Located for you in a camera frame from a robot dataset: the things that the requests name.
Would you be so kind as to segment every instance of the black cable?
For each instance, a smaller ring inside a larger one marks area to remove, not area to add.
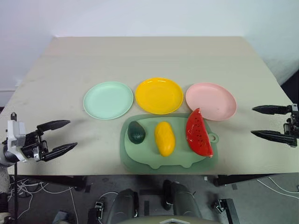
[[[14,223],[18,224],[18,167],[14,164]]]

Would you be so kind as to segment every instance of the watermelon slice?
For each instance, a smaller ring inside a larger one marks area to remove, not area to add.
[[[194,110],[187,120],[186,138],[190,148],[196,154],[207,157],[213,156],[209,136],[199,108]]]

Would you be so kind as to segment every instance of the white table surface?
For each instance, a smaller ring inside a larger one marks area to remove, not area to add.
[[[251,130],[283,132],[285,115],[264,115],[258,105],[289,105],[267,66],[241,37],[64,37],[53,39],[0,115],[0,137],[16,112],[27,132],[38,124],[69,119],[67,126],[44,135],[49,149],[78,142],[67,154],[49,162],[19,163],[20,175],[128,174],[119,155],[124,121],[145,114],[134,101],[114,120],[97,120],[83,109],[83,96],[94,85],[119,81],[135,91],[151,77],[178,83],[184,93],[198,82],[227,88],[238,111],[226,121],[208,121],[220,137],[219,161],[204,174],[299,172],[299,149],[258,138]],[[186,102],[176,112],[190,112]]]

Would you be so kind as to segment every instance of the green cutting board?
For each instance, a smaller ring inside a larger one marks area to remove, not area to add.
[[[216,146],[218,136],[211,132],[205,121],[207,132],[216,138],[211,141],[214,155],[212,158],[207,158],[194,153],[185,139],[185,126],[189,115],[188,113],[143,114],[127,119],[122,127],[120,139],[120,156],[125,167],[136,174],[199,173],[211,169],[218,160]],[[132,121],[140,123],[146,131],[145,140],[138,145],[128,139],[128,125]],[[154,129],[161,121],[171,124],[176,137],[175,150],[168,157],[160,155],[155,143]]]
[[[185,138],[185,126],[188,118],[168,117],[168,118],[146,118],[137,120],[145,129],[146,137],[141,144],[134,144],[125,134],[125,149],[128,156],[136,162],[148,164],[153,169],[160,166],[181,165],[189,168],[193,163],[203,160],[205,157],[196,154],[190,149]],[[176,144],[173,153],[164,157],[159,153],[155,141],[155,128],[162,122],[168,122],[174,133]]]

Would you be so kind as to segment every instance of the avocado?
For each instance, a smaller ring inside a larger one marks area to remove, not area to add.
[[[132,121],[128,127],[128,137],[134,144],[140,144],[145,138],[145,130],[137,121]]]

